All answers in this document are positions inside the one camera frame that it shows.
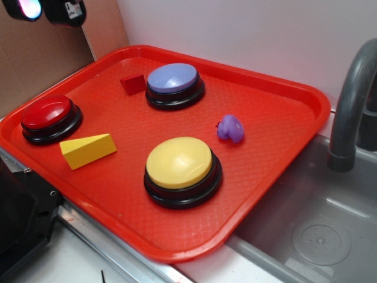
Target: white wall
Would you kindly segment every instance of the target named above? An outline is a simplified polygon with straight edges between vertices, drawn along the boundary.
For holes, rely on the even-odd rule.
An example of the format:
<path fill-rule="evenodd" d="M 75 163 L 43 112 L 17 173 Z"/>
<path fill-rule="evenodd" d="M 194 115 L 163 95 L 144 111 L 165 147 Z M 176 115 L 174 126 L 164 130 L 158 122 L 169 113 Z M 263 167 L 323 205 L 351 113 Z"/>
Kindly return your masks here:
<path fill-rule="evenodd" d="M 312 85 L 336 107 L 376 0 L 117 0 L 130 44 Z"/>

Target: sink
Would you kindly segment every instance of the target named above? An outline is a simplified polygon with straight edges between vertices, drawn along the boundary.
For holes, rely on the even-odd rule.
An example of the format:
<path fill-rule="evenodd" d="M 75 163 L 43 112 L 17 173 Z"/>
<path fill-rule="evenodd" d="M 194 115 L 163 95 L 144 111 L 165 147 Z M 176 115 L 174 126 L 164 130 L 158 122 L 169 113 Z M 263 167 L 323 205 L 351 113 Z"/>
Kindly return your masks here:
<path fill-rule="evenodd" d="M 375 282 L 377 156 L 357 149 L 355 167 L 338 173 L 328 145 L 317 135 L 227 244 L 286 282 Z"/>

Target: purple rubber toy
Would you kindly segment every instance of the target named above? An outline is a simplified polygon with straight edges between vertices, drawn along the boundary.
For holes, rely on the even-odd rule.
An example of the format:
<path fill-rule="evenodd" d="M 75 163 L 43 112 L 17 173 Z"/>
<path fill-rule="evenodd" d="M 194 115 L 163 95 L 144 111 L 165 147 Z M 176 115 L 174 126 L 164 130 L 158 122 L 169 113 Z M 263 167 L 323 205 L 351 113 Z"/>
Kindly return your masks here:
<path fill-rule="evenodd" d="M 234 143 L 239 143 L 244 136 L 243 126 L 234 115 L 225 115 L 217 125 L 217 135 L 223 140 L 231 138 Z"/>

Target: red tray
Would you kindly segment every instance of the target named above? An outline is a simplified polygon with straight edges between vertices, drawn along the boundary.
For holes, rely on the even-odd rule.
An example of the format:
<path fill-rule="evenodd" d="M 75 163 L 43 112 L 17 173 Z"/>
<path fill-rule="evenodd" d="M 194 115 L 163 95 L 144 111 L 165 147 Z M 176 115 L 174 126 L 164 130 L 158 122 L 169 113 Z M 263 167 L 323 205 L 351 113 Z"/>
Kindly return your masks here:
<path fill-rule="evenodd" d="M 179 111 L 151 108 L 144 93 L 129 96 L 120 79 L 164 64 L 197 68 L 206 93 Z M 72 171 L 59 144 L 33 146 L 21 134 L 21 114 L 35 100 L 63 94 L 84 115 L 69 139 L 110 133 L 118 152 Z M 176 263 L 224 243 L 327 120 L 330 104 L 317 89 L 149 46 L 105 56 L 13 111 L 0 123 L 0 146 L 32 168 L 72 203 L 145 256 Z M 239 144 L 220 140 L 226 114 L 244 126 Z M 151 201 L 143 185 L 149 152 L 191 136 L 206 142 L 223 166 L 223 183 L 208 202 L 170 210 Z"/>

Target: red block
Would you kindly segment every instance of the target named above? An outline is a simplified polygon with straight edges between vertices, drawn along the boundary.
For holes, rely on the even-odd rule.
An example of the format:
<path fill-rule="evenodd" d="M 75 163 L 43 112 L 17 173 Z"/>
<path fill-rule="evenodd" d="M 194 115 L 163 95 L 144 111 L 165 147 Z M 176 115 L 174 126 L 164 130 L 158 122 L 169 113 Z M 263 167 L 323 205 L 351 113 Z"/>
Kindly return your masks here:
<path fill-rule="evenodd" d="M 131 75 L 129 77 L 124 77 L 120 79 L 120 82 L 129 95 L 133 95 L 147 89 L 144 75 L 137 74 Z"/>

